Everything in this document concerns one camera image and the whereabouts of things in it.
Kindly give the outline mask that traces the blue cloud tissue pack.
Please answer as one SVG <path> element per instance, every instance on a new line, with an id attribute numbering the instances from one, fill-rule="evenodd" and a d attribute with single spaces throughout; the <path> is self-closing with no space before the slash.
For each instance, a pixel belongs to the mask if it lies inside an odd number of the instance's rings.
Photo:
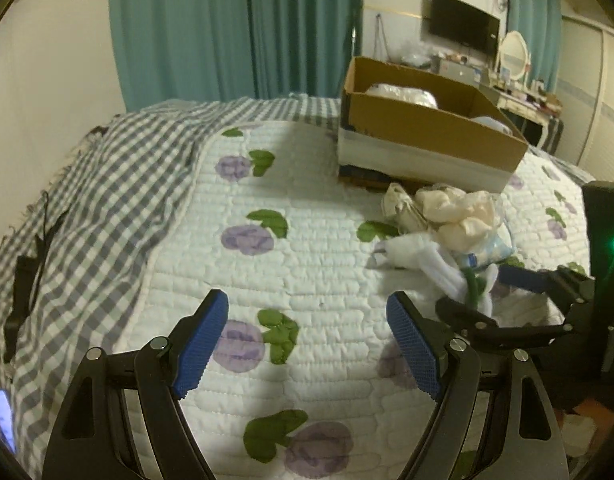
<path id="1" fill-rule="evenodd" d="M 496 232 L 479 242 L 469 252 L 456 252 L 460 268 L 484 269 L 491 263 L 498 263 L 513 255 L 515 246 L 508 226 L 502 223 Z"/>

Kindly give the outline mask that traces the white socks with green trim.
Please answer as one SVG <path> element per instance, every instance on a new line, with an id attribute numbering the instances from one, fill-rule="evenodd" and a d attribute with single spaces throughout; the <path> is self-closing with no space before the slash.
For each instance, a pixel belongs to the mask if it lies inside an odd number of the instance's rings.
<path id="1" fill-rule="evenodd" d="M 493 314 L 491 289 L 499 276 L 497 264 L 491 263 L 480 272 L 469 266 L 460 268 L 431 233 L 409 233 L 382 240 L 372 252 L 370 266 L 419 271 L 450 299 L 483 315 Z"/>

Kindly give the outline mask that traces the cream cloth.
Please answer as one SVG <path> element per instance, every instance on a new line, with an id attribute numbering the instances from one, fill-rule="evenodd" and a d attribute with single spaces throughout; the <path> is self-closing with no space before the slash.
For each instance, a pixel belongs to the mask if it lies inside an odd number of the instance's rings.
<path id="1" fill-rule="evenodd" d="M 502 224 L 496 196 L 487 191 L 465 192 L 448 185 L 420 188 L 414 203 L 452 252 L 471 252 Z"/>

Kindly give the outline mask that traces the white patterned plastic bag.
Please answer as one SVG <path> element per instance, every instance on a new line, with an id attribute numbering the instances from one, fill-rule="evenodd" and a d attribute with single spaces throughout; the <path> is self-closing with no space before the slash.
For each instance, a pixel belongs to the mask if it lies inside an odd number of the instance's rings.
<path id="1" fill-rule="evenodd" d="M 383 216 L 400 234 L 425 232 L 429 227 L 413 198 L 397 182 L 388 185 L 381 201 Z"/>

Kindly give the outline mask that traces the floral tissue pack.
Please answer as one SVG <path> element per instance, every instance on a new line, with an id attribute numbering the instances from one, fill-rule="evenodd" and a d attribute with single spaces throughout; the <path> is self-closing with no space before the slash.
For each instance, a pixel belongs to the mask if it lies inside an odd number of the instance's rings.
<path id="1" fill-rule="evenodd" d="M 395 84 L 372 84 L 365 91 L 365 94 L 367 96 L 378 96 L 379 98 L 435 108 L 435 110 L 438 108 L 435 96 L 431 92 L 419 88 L 399 87 L 395 86 Z"/>

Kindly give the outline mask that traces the white floral quilt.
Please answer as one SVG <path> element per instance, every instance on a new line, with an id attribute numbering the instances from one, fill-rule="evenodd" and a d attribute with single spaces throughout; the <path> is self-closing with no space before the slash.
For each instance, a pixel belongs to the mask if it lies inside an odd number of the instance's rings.
<path id="1" fill-rule="evenodd" d="M 380 196 L 338 172 L 322 128 L 222 128 L 150 255 L 118 350 L 167 334 L 213 288 L 229 299 L 200 385 L 181 402 L 220 479 L 394 479 L 433 413 L 385 304 L 404 290 L 432 315 L 438 292 L 424 274 L 377 261 L 396 231 Z"/>

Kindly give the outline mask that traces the white dressing table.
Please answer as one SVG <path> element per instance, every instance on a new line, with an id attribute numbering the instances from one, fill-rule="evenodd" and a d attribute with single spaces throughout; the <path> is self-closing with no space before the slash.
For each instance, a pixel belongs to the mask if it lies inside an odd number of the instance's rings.
<path id="1" fill-rule="evenodd" d="M 564 132 L 560 117 L 542 110 L 536 102 L 516 99 L 497 88 L 480 84 L 479 89 L 511 120 L 530 146 L 555 154 Z"/>

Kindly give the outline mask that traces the white wardrobe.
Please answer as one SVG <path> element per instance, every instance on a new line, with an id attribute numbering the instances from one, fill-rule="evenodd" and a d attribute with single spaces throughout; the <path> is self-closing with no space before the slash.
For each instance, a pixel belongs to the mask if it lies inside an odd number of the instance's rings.
<path id="1" fill-rule="evenodd" d="M 556 156 L 614 182 L 614 30 L 565 15 L 556 95 L 564 130 Z"/>

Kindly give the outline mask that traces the smartphone with lit screen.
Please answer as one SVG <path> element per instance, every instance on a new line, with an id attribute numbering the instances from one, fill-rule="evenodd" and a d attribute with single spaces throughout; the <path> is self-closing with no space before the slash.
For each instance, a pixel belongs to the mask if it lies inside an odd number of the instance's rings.
<path id="1" fill-rule="evenodd" d="M 16 452 L 16 435 L 13 428 L 13 412 L 8 393 L 0 389 L 0 436 L 12 453 Z"/>

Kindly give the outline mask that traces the small grey fridge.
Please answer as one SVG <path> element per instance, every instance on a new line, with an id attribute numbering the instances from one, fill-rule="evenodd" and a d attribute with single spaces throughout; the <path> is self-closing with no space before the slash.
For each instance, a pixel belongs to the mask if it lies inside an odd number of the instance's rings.
<path id="1" fill-rule="evenodd" d="M 485 81 L 489 67 L 453 61 L 436 54 L 433 57 L 432 70 L 441 77 L 478 87 Z"/>

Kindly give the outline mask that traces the oval vanity mirror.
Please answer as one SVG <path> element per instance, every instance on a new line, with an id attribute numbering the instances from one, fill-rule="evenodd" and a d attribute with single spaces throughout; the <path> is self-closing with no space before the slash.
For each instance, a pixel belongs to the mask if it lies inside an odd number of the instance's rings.
<path id="1" fill-rule="evenodd" d="M 521 81 L 526 76 L 529 62 L 530 53 L 523 35 L 517 30 L 508 32 L 498 49 L 498 73 L 507 76 L 508 80 Z"/>

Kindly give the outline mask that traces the teal curtain right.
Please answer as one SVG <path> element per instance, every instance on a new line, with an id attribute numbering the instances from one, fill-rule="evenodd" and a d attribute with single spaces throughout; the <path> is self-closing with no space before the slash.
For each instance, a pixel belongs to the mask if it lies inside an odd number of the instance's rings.
<path id="1" fill-rule="evenodd" d="M 519 32 L 531 55 L 531 81 L 554 92 L 562 45 L 562 0 L 508 0 L 508 31 Z"/>

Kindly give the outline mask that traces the teal curtain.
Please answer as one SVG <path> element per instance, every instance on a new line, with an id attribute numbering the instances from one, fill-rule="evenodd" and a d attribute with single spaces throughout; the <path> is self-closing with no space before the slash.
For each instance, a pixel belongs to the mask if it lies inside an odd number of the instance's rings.
<path id="1" fill-rule="evenodd" d="M 109 0 L 129 110 L 181 99 L 335 98 L 363 0 Z"/>
<path id="2" fill-rule="evenodd" d="M 554 92 L 562 45 L 562 0 L 508 0 L 508 31 L 519 32 L 531 55 L 531 81 Z"/>

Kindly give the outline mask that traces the teal curtain left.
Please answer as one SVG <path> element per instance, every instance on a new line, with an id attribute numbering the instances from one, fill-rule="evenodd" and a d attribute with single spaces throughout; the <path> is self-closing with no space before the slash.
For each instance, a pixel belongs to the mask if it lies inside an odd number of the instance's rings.
<path id="1" fill-rule="evenodd" d="M 109 0 L 129 110 L 181 99 L 335 98 L 363 0 Z"/>

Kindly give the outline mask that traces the black wall television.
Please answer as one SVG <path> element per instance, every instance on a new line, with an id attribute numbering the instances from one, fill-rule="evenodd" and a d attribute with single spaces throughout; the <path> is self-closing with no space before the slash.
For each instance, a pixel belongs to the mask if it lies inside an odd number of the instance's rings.
<path id="1" fill-rule="evenodd" d="M 498 53 L 500 20 L 461 0 L 431 0 L 429 33 L 471 50 Z"/>

